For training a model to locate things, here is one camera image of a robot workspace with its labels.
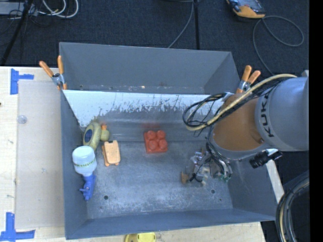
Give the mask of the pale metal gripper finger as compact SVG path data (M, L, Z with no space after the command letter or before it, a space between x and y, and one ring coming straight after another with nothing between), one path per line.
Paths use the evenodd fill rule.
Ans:
M209 167L204 165L200 166L192 174L191 181L199 184L200 186L206 186L209 174Z
M198 172L202 166L202 153L195 153L187 163L187 172Z

